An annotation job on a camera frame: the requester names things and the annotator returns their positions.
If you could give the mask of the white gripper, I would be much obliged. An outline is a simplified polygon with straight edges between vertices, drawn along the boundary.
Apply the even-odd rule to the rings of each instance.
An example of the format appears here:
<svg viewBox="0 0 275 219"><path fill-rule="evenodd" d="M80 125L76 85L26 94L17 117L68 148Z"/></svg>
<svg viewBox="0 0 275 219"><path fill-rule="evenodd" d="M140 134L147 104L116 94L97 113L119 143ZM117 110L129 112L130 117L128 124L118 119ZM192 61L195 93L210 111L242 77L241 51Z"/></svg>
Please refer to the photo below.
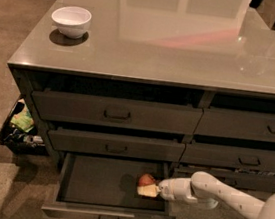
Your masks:
<svg viewBox="0 0 275 219"><path fill-rule="evenodd" d="M160 181L159 187L155 184L139 186L137 192L140 196L156 198L160 194L164 200L186 201L190 195L190 182L190 178L170 178Z"/></svg>

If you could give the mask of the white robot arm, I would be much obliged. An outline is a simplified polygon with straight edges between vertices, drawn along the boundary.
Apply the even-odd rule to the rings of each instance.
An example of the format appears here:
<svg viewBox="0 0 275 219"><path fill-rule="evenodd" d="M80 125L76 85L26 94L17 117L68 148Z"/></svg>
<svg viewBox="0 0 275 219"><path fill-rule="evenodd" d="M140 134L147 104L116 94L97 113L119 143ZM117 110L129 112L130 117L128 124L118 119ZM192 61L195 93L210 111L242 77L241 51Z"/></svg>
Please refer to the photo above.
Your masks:
<svg viewBox="0 0 275 219"><path fill-rule="evenodd" d="M192 206L208 209L223 201L246 219L275 219L275 194L263 202L203 171L195 172L190 178L160 181L144 174L138 180L137 192L140 196L161 196L170 202L185 201Z"/></svg>

